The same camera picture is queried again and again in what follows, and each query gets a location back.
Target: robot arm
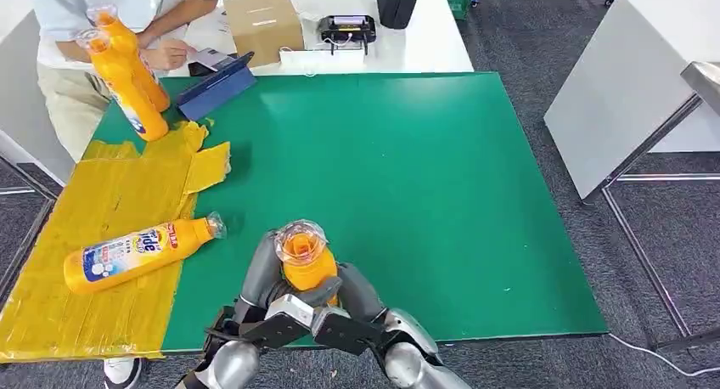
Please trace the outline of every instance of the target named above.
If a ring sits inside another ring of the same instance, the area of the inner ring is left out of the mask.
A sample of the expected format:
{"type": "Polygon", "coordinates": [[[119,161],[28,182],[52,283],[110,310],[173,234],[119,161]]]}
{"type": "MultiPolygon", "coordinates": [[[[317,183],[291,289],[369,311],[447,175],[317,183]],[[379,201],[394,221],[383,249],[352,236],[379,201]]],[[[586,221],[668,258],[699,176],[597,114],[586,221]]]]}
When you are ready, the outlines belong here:
{"type": "Polygon", "coordinates": [[[425,329],[403,310],[386,308],[351,264],[339,263],[339,278],[315,290],[294,291],[282,279],[272,237],[265,234],[257,247],[234,307],[224,307],[206,330],[205,360],[177,389],[241,389],[257,374],[261,349],[308,334],[318,344],[355,355],[370,348],[397,387],[470,388],[440,360],[425,329]],[[343,308],[320,307],[335,294],[343,308]]]}

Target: white sneaker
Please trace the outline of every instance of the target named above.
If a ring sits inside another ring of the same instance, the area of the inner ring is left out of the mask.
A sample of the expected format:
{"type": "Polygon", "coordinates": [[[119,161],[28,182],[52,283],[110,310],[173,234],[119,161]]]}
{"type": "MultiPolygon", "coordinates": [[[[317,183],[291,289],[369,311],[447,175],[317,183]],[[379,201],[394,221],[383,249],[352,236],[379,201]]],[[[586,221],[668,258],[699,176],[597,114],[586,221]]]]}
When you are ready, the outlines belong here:
{"type": "Polygon", "coordinates": [[[140,358],[105,359],[105,389],[132,389],[138,383],[143,363],[140,358]]]}

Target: bottle cap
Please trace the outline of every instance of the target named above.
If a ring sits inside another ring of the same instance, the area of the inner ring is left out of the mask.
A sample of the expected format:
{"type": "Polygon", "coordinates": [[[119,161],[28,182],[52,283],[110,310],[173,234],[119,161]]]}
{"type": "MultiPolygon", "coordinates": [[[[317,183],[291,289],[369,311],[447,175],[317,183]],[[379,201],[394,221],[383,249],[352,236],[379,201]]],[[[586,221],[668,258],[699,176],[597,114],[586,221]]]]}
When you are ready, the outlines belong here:
{"type": "Polygon", "coordinates": [[[113,4],[95,5],[85,12],[95,26],[106,26],[117,21],[117,7],[113,4]]]}
{"type": "Polygon", "coordinates": [[[207,220],[207,226],[210,230],[210,234],[215,239],[225,239],[228,236],[228,229],[225,228],[225,223],[222,222],[220,214],[213,211],[210,215],[205,217],[207,220]]]}
{"type": "Polygon", "coordinates": [[[99,54],[110,48],[110,37],[97,28],[88,28],[75,35],[75,42],[90,54],[99,54]]]}
{"type": "Polygon", "coordinates": [[[294,266],[305,266],[322,253],[328,240],[320,225],[300,219],[283,226],[275,234],[275,254],[294,266]]]}

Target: white cable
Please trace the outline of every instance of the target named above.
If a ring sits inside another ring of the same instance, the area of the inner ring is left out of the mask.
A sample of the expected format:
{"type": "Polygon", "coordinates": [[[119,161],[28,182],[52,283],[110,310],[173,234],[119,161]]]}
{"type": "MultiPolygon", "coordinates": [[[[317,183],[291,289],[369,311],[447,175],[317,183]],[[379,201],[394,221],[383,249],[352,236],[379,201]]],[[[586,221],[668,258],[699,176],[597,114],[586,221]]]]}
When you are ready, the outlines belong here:
{"type": "Polygon", "coordinates": [[[718,366],[718,367],[715,367],[715,368],[700,369],[700,370],[695,371],[695,372],[685,372],[684,370],[678,368],[677,366],[675,366],[675,364],[673,364],[672,362],[668,361],[667,359],[665,359],[662,355],[660,355],[660,354],[657,353],[657,352],[652,352],[650,349],[645,349],[645,348],[642,348],[642,347],[636,347],[636,346],[634,346],[634,345],[632,345],[632,344],[628,344],[627,342],[621,340],[620,338],[618,338],[617,336],[615,336],[615,335],[613,335],[613,334],[608,334],[608,335],[610,336],[610,338],[614,339],[615,341],[620,342],[620,343],[621,343],[622,345],[624,345],[625,347],[628,347],[628,348],[631,348],[631,349],[635,349],[635,350],[638,350],[638,351],[641,351],[641,352],[649,353],[650,355],[652,355],[652,356],[654,356],[654,357],[656,357],[656,358],[659,358],[662,362],[670,365],[670,366],[671,366],[673,369],[675,369],[677,372],[679,372],[679,373],[681,373],[681,374],[683,374],[683,375],[685,375],[685,376],[688,376],[689,378],[692,378],[692,377],[698,376],[698,375],[702,375],[702,374],[706,374],[706,373],[708,373],[708,372],[717,372],[717,371],[720,370],[720,366],[718,366]]]}
{"type": "Polygon", "coordinates": [[[331,43],[335,45],[336,47],[344,47],[347,45],[350,40],[352,39],[352,33],[347,34],[347,40],[345,40],[343,43],[335,42],[331,38],[325,38],[322,42],[318,42],[315,44],[316,47],[319,47],[320,45],[324,45],[325,43],[331,43]]]}

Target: yellow bottle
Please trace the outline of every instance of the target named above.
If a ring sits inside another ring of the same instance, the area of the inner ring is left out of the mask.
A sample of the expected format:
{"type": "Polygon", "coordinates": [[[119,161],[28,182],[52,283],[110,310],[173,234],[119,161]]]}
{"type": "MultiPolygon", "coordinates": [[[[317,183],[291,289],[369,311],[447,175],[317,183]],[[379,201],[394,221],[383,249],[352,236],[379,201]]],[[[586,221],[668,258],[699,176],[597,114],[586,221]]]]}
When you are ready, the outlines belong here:
{"type": "Polygon", "coordinates": [[[95,26],[108,33],[110,46],[126,58],[132,73],[138,79],[143,91],[148,94],[155,109],[167,110],[170,107],[170,97],[160,85],[160,80],[140,56],[138,36],[122,24],[117,16],[117,7],[112,4],[91,7],[87,10],[87,17],[95,26]]]}
{"type": "Polygon", "coordinates": [[[65,259],[65,283],[75,293],[94,293],[183,260],[205,242],[225,237],[213,212],[201,219],[178,219],[72,252],[65,259]]]}
{"type": "Polygon", "coordinates": [[[110,39],[96,28],[82,31],[77,43],[87,50],[95,71],[103,78],[138,136],[154,141],[167,134],[167,123],[141,89],[125,57],[110,47],[110,39]]]}
{"type": "MultiPolygon", "coordinates": [[[[301,219],[282,227],[275,236],[275,252],[283,261],[285,279],[297,290],[313,289],[329,276],[337,276],[325,232],[315,222],[301,219]]],[[[328,304],[337,306],[337,297],[328,304]]]]}

